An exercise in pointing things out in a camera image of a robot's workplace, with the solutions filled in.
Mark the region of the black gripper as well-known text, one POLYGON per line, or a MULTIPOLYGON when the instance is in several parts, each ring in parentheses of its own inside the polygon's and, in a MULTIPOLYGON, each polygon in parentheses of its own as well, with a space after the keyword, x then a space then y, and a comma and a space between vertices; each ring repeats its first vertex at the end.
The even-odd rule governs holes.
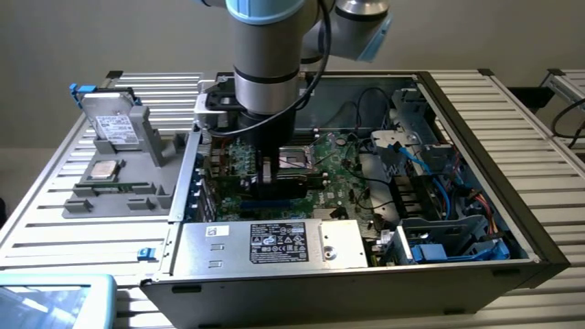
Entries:
POLYGON ((278 173, 278 149, 293 137, 296 111, 284 113, 260 127, 242 134, 242 140, 254 148, 257 183, 269 185, 278 173))

